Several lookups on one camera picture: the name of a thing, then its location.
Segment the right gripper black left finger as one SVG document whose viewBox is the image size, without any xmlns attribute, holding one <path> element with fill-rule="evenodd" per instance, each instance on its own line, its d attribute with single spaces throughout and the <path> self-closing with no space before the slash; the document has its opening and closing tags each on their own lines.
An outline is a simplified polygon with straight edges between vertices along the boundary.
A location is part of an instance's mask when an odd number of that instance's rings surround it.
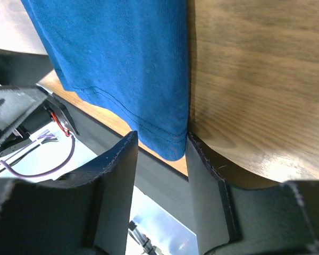
<svg viewBox="0 0 319 255">
<path fill-rule="evenodd" d="M 0 254 L 124 254 L 137 132 L 56 181 L 0 178 Z"/>
</svg>

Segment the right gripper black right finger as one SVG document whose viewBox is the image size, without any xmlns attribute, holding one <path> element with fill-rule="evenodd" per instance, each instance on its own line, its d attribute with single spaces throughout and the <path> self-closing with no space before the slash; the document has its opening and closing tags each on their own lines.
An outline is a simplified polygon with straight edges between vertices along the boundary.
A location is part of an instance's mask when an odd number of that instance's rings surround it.
<svg viewBox="0 0 319 255">
<path fill-rule="evenodd" d="M 193 133 L 186 162 L 200 254 L 319 254 L 319 180 L 271 181 Z"/>
</svg>

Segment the blue printed t shirt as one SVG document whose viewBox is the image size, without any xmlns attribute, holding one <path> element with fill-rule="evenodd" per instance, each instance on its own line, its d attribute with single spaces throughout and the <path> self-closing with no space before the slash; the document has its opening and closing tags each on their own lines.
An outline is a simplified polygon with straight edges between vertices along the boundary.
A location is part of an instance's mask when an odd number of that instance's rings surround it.
<svg viewBox="0 0 319 255">
<path fill-rule="evenodd" d="M 186 145 L 186 1 L 23 1 L 66 91 L 123 119 L 176 161 Z"/>
</svg>

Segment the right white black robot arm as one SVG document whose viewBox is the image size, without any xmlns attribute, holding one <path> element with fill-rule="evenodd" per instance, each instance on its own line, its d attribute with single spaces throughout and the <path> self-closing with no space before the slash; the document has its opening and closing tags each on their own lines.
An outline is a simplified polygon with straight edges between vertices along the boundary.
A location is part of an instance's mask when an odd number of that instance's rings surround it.
<svg viewBox="0 0 319 255">
<path fill-rule="evenodd" d="M 25 121 L 59 109 L 70 136 L 88 115 L 36 86 L 0 87 L 0 146 Z M 136 133 L 56 180 L 0 180 L 0 254 L 122 254 L 127 238 L 156 248 L 132 220 Z M 200 254 L 319 254 L 319 181 L 275 184 L 188 134 L 188 185 Z"/>
</svg>

